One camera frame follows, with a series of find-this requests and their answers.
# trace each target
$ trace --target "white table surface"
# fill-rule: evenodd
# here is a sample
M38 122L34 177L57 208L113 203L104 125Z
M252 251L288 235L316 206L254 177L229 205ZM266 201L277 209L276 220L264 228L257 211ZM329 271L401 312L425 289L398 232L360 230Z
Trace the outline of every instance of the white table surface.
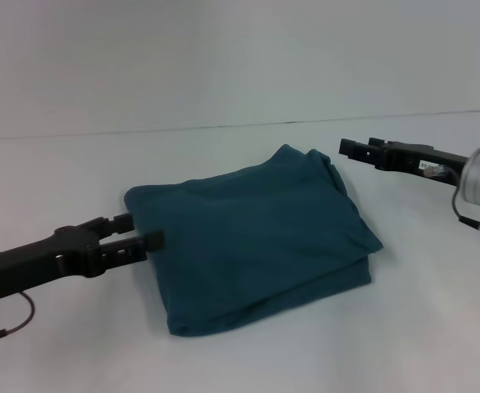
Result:
M0 138L480 110L480 0L0 0Z
M457 222L452 187L338 155L369 137L469 155L480 114L0 141L0 251L120 214L132 186L259 164L284 143L333 158L385 246L371 285L204 338L169 335L148 262L31 289L34 321L0 340L0 393L480 392L480 233ZM0 300L0 328L28 312Z

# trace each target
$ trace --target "teal cloth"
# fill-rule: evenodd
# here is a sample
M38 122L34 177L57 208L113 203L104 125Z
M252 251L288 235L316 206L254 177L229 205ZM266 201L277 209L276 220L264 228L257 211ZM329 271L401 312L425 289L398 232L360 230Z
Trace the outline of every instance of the teal cloth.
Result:
M167 324L204 336L371 282L382 248L329 157L282 146L264 164L125 195L153 256Z

